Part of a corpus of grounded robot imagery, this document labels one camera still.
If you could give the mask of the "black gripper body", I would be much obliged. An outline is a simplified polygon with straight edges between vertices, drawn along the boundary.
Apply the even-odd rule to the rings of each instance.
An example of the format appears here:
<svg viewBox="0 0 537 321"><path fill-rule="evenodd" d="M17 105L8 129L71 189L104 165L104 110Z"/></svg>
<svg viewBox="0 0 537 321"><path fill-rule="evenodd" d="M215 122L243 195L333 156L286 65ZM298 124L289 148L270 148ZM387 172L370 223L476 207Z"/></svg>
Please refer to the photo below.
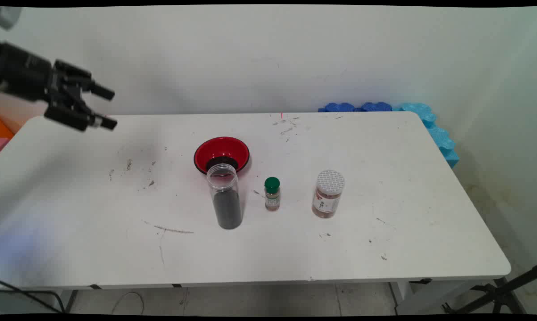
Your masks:
<svg viewBox="0 0 537 321"><path fill-rule="evenodd" d="M36 102L56 103L52 76L58 61L51 61L16 45L0 42L0 93Z"/></svg>

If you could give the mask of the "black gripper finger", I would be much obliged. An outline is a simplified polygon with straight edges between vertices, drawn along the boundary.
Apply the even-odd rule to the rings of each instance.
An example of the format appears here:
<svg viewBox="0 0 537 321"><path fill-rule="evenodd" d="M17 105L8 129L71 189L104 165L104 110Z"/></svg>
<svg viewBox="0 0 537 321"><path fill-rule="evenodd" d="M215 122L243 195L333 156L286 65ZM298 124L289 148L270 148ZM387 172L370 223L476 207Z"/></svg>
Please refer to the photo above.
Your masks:
<svg viewBox="0 0 537 321"><path fill-rule="evenodd" d="M48 107L44 117L84 132L88 127L114 130L118 121L89 108L80 86L62 86L47 93Z"/></svg>
<svg viewBox="0 0 537 321"><path fill-rule="evenodd" d="M67 86L77 86L85 92L92 93L105 100L112 100L115 96L113 90L108 89L97 83L91 75L91 72L79 68L66 61L57 59L53 65L54 71L59 75L62 84Z"/></svg>

